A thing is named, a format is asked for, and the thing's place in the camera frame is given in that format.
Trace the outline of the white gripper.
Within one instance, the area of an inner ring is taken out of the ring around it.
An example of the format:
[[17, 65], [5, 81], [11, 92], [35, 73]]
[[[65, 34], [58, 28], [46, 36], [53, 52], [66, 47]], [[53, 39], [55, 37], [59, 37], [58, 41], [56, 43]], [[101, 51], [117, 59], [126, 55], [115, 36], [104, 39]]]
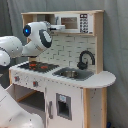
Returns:
[[65, 25], [51, 25], [50, 26], [51, 31], [65, 31]]

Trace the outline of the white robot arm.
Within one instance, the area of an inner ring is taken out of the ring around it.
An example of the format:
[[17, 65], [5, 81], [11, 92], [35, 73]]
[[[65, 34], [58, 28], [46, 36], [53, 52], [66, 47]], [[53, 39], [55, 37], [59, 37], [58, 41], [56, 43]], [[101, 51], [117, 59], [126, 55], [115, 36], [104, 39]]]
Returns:
[[[0, 37], [0, 77], [10, 68], [12, 58], [36, 57], [51, 47], [51, 31], [64, 31], [64, 25], [51, 25], [47, 21], [31, 22], [24, 26], [23, 34], [30, 39], [25, 46], [15, 36]], [[42, 118], [18, 105], [0, 85], [0, 128], [44, 128]]]

